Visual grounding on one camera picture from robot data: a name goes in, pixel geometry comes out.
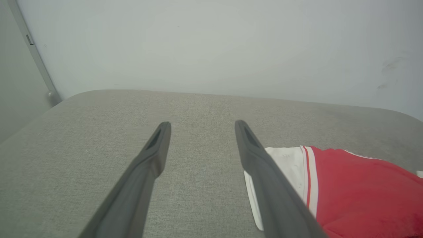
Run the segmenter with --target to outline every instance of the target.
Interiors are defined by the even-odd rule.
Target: white wall
[[[421,0],[18,0],[61,96],[94,89],[360,105],[423,120]]]
[[[0,143],[50,109],[47,86],[6,0],[0,0]]]

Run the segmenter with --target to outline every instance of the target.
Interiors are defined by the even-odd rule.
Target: red and white garment
[[[386,161],[342,149],[266,148],[331,238],[423,237],[423,179]],[[250,175],[244,172],[263,230]]]

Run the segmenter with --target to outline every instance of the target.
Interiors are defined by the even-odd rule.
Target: gray fabric surface
[[[73,96],[0,145],[0,237],[77,237],[156,126],[172,123],[144,237],[263,237],[235,141],[342,148],[423,170],[423,123],[383,109],[102,90]]]

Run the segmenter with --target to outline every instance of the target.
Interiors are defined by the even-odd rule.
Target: red fabric
[[[317,222],[331,238],[423,236],[423,179],[386,161],[311,147]]]

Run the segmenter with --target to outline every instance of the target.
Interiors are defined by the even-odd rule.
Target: red stripe
[[[311,188],[311,180],[310,180],[310,165],[308,165],[308,151],[303,146],[305,150],[305,156],[307,158],[307,174],[308,174],[308,188],[307,188],[307,207],[310,208],[310,188]]]

